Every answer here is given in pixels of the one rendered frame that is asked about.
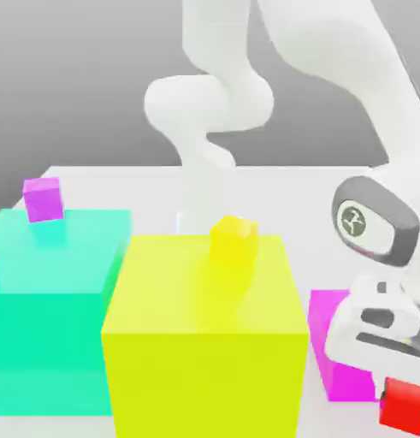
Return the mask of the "small red cube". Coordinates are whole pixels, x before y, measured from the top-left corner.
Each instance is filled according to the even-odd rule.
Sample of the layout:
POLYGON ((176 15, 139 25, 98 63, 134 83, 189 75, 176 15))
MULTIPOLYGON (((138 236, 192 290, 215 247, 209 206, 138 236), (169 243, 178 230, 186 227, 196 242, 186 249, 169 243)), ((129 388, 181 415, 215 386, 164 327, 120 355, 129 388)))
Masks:
POLYGON ((420 436, 420 386, 387 378, 380 400, 379 422, 420 436))

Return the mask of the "small purple cube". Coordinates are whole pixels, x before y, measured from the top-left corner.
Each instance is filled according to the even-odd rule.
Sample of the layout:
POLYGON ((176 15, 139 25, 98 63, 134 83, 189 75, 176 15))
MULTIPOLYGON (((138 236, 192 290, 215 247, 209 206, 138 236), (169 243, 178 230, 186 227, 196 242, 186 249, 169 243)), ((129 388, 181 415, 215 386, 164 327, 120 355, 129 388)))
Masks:
POLYGON ((27 179, 23 184, 22 195, 30 223, 64 218, 58 177, 27 179))

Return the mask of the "large teal box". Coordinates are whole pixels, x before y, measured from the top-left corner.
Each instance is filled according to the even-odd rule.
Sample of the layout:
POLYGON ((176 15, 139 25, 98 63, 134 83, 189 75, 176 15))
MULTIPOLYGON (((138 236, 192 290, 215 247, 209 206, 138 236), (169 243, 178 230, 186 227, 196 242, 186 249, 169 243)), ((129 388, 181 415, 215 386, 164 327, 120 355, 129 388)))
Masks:
POLYGON ((0 416, 108 416, 101 328, 128 210, 0 211, 0 416))

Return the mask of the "small yellow cube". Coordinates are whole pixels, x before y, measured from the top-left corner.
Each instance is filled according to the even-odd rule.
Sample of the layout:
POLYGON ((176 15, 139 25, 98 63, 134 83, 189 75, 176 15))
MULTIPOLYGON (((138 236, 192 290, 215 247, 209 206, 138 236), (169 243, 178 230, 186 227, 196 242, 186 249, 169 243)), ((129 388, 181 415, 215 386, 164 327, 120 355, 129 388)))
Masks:
POLYGON ((231 269, 250 269, 258 245, 257 222, 225 215, 210 230, 210 260, 231 269))

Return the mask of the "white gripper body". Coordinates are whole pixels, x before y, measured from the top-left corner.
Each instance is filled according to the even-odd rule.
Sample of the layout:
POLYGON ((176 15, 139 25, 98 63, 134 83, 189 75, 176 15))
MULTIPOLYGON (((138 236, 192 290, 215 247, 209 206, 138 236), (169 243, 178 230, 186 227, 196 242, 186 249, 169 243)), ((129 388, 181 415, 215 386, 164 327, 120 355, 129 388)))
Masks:
POLYGON ((343 303, 330 323, 325 352, 368 371, 376 388, 388 378, 420 387, 420 305, 343 303))

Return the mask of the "large magenta box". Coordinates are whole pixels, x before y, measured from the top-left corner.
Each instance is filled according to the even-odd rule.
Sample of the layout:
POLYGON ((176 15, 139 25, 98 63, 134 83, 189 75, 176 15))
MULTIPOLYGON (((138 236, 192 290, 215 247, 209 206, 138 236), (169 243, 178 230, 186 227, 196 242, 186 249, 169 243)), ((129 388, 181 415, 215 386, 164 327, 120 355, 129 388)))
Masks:
POLYGON ((338 364, 325 353, 325 342, 332 317, 348 290, 311 290, 307 322, 322 384, 331 402, 377 402, 371 374, 338 364))

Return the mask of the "large yellow box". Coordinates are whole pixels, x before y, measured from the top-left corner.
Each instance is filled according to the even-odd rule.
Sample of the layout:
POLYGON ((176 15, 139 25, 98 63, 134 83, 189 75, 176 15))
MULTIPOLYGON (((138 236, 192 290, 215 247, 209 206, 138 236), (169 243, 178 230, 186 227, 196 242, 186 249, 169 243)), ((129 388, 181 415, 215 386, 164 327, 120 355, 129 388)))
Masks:
POLYGON ((309 329, 283 240, 131 239, 102 328, 116 438, 295 438, 309 329))

